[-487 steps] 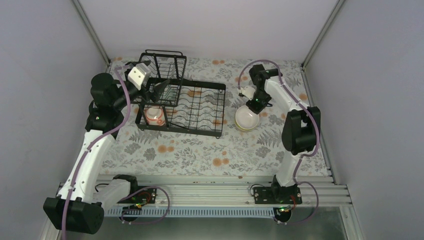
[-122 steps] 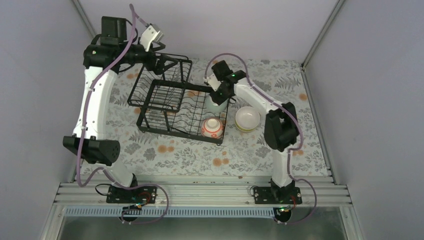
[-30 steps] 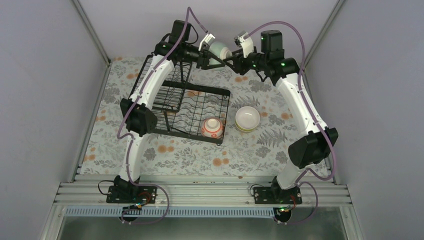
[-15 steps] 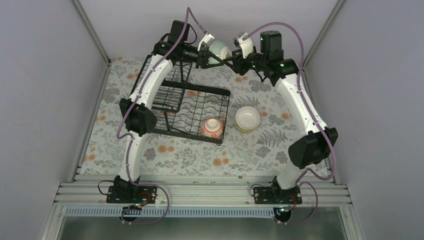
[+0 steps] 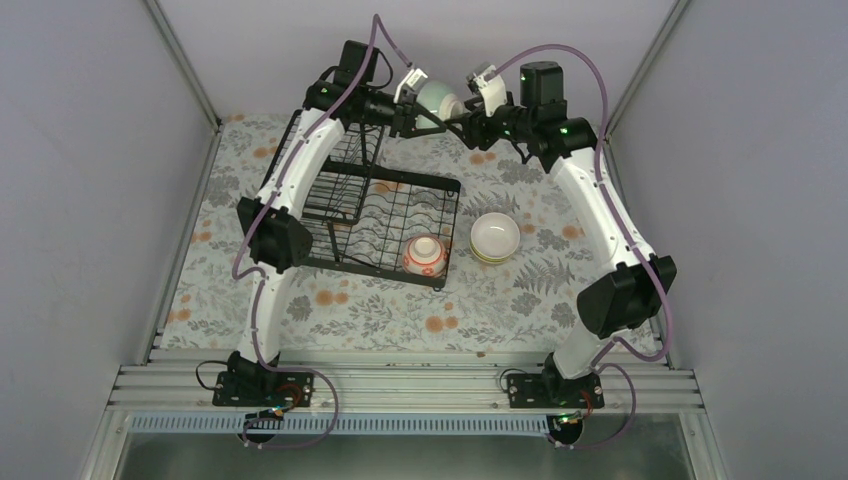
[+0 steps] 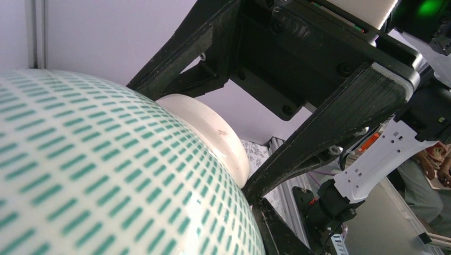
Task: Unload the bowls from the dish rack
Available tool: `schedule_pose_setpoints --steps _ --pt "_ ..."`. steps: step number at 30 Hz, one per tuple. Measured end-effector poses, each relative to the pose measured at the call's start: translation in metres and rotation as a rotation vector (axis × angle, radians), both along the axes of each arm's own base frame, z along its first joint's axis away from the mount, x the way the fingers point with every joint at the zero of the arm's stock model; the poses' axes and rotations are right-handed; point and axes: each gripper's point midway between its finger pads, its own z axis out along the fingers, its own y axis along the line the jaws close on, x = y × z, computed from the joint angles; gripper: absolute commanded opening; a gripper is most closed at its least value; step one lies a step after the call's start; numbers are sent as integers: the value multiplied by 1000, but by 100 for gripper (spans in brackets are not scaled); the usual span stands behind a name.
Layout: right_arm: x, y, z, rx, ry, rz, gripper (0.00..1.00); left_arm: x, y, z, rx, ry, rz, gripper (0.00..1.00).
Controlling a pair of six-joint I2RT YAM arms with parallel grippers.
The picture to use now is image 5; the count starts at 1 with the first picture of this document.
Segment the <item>pale green bowl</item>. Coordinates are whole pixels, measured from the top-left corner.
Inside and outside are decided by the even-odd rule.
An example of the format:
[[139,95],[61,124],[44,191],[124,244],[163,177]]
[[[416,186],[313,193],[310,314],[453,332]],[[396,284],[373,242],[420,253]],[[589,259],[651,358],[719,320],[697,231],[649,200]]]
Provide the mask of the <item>pale green bowl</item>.
[[442,121],[458,117],[466,112],[463,102],[453,89],[437,80],[427,80],[418,92],[416,102]]

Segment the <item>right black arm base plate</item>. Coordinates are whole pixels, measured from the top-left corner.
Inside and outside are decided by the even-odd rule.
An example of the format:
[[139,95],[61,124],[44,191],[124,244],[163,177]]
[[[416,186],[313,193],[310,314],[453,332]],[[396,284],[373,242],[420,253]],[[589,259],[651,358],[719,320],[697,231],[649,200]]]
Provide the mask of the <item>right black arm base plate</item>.
[[599,409],[605,406],[604,390],[597,374],[578,379],[548,379],[544,374],[510,372],[506,394],[513,409]]

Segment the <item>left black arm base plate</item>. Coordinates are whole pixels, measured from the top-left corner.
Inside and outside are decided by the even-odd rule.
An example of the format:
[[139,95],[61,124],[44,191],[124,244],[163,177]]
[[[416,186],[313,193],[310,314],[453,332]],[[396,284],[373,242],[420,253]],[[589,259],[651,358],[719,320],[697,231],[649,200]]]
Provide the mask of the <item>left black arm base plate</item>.
[[272,372],[235,357],[218,373],[212,386],[212,403],[219,407],[309,407],[313,390],[312,373]]

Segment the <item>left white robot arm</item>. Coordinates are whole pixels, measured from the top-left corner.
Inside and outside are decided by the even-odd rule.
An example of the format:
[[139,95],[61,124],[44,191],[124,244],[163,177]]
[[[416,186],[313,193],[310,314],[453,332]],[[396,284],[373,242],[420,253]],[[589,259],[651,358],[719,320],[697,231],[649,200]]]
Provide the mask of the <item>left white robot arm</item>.
[[381,56],[372,44],[345,43],[339,63],[307,90],[298,128],[289,145],[280,148],[256,196],[237,205],[245,234],[238,254],[248,255],[253,264],[242,270],[235,263],[232,275],[236,280],[253,275],[255,282],[243,338],[228,368],[240,376],[238,390],[252,404],[266,404],[277,394],[278,317],[286,290],[314,243],[301,221],[315,180],[349,137],[350,126],[414,138],[441,133],[466,112],[452,91],[442,92],[438,82],[416,68],[409,69],[393,94],[371,85]]

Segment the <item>black wire dish rack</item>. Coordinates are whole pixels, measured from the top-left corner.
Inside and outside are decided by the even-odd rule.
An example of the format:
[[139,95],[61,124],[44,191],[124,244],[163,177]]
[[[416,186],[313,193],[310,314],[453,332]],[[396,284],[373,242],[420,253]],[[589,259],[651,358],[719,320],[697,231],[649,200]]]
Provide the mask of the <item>black wire dish rack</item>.
[[402,255],[418,235],[451,244],[461,184],[383,166],[382,140],[377,126],[346,131],[330,149],[300,219],[291,222],[270,208],[249,243],[251,259],[272,269],[307,266],[441,290],[446,272],[410,273]]

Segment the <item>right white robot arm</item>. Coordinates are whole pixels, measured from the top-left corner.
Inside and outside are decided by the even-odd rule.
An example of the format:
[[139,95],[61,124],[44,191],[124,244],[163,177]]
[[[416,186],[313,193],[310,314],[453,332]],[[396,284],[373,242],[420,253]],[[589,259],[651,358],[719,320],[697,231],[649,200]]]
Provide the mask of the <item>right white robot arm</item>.
[[600,360],[625,332],[641,327],[661,309],[677,275],[669,256],[659,257],[630,219],[611,184],[595,131],[568,114],[563,70],[555,62],[520,68],[514,100],[492,64],[467,77],[475,100],[462,120],[467,143],[488,147],[510,142],[522,159],[537,158],[566,194],[592,242],[600,277],[576,300],[577,318],[566,340],[545,359],[529,387],[512,401],[518,408],[598,406]]

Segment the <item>yellow-green bowl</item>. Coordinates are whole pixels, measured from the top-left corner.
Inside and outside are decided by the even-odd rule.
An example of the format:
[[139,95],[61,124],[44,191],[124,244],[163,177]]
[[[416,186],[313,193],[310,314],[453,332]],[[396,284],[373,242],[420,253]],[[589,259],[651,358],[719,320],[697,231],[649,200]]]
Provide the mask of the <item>yellow-green bowl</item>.
[[476,258],[486,259],[486,260],[490,260],[490,261],[494,261],[496,259],[511,258],[515,253],[515,251],[511,251],[511,252],[508,252],[507,254],[501,255],[501,256],[489,256],[489,255],[477,250],[474,246],[471,247],[471,252],[473,253],[473,255]]

